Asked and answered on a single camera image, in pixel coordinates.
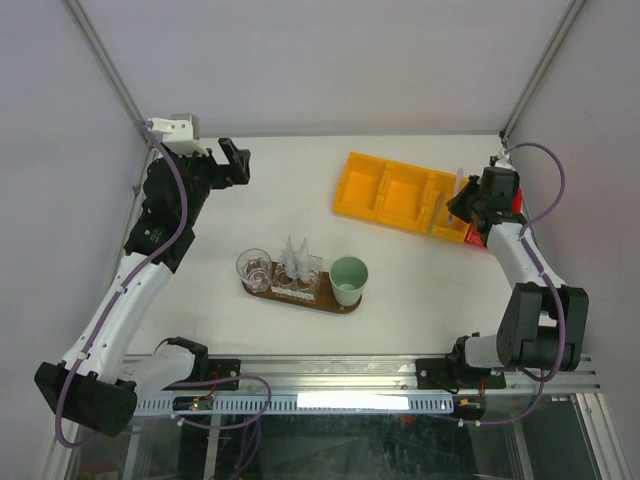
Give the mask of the grey toothbrush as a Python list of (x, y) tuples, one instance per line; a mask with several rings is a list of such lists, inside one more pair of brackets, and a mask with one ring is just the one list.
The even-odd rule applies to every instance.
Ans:
[(441, 210), (442, 204), (444, 202), (444, 196), (445, 196), (444, 192), (441, 191), (438, 194), (438, 197), (436, 199), (435, 206), (433, 208), (433, 212), (432, 212), (431, 219), (430, 219), (429, 226), (428, 226), (428, 233), (430, 235), (433, 234), (434, 229), (436, 227), (436, 224), (437, 224), (437, 221), (438, 221), (438, 217), (439, 217), (439, 214), (440, 214), (440, 210)]

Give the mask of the pink toothbrush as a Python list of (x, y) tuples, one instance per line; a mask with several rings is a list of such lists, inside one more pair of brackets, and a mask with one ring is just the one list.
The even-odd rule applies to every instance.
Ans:
[(464, 179), (464, 169), (462, 167), (460, 167), (460, 168), (458, 168), (458, 170), (456, 172), (456, 179), (455, 179), (454, 188), (453, 188), (453, 192), (452, 192), (451, 198), (447, 202), (447, 211), (448, 211), (447, 225), (451, 225), (452, 222), (453, 222), (453, 214), (450, 212), (450, 203), (459, 194), (459, 192), (461, 190), (462, 183), (463, 183), (463, 179)]

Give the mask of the clear glass tumbler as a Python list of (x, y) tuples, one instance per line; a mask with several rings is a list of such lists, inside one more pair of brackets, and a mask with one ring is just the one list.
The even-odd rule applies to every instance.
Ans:
[(271, 286), (273, 263), (270, 255), (262, 249), (242, 252), (237, 258), (236, 270), (250, 292), (264, 292)]

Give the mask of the white toothpaste tube black cap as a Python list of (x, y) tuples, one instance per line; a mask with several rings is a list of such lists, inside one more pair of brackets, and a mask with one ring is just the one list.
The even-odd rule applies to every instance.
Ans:
[(291, 238), (287, 239), (286, 247), (284, 250), (284, 270), (285, 275), (291, 279), (296, 280), (298, 278), (297, 257), (296, 252), (293, 249)]

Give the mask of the green plastic cup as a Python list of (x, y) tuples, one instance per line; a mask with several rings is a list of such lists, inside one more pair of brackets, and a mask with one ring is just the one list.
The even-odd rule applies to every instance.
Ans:
[(329, 278), (338, 304), (351, 307), (361, 299), (369, 279), (369, 271), (361, 259), (346, 256), (332, 264)]

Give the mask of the clear glass holder block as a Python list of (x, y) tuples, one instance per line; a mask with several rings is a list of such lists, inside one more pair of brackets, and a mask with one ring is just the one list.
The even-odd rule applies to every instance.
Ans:
[(324, 273), (323, 259), (309, 256), (310, 282), (304, 284), (298, 278), (290, 279), (285, 271), (285, 252), (282, 251), (274, 267), (271, 291), (277, 296), (294, 302), (315, 304), (319, 297), (321, 276)]

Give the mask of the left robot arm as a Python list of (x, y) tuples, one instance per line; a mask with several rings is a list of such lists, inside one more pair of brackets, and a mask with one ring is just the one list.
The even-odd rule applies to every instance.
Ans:
[(163, 341), (133, 368), (124, 368), (123, 359), (152, 302), (191, 247), (210, 193), (250, 181), (250, 151), (229, 138), (218, 145), (224, 164), (209, 149), (179, 154), (160, 144), (142, 184), (141, 214), (107, 294), (64, 357), (38, 367), (34, 380), (64, 446), (72, 444), (62, 431), (65, 420), (114, 437), (129, 424), (139, 400), (177, 383), (194, 389), (208, 380), (207, 347), (183, 337)]

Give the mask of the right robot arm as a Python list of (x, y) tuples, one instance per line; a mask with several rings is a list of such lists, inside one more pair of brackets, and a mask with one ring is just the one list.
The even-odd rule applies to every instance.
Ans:
[[(447, 374), (459, 387), (469, 387), (483, 371), (498, 368), (521, 370), (547, 382), (580, 363), (588, 294), (553, 271), (525, 229), (525, 217), (513, 211), (519, 183), (517, 172), (489, 166), (447, 203), (453, 216), (478, 233), (512, 288), (495, 334), (456, 340)], [(535, 377), (533, 369), (541, 374)]]

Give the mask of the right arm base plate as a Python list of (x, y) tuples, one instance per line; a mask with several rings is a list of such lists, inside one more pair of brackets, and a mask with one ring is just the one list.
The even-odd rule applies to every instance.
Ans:
[(491, 369), (460, 366), (455, 361), (438, 358), (419, 358), (415, 361), (419, 390), (441, 389), (457, 393), (459, 390), (502, 390), (506, 388), (503, 373), (494, 375)]

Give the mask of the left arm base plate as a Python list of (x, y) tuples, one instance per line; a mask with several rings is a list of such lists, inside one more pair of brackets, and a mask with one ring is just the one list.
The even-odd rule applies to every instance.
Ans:
[(242, 361), (239, 358), (213, 357), (207, 360), (207, 366), (201, 376), (191, 376), (166, 387), (166, 390), (214, 389), (219, 391), (237, 391), (239, 389)]

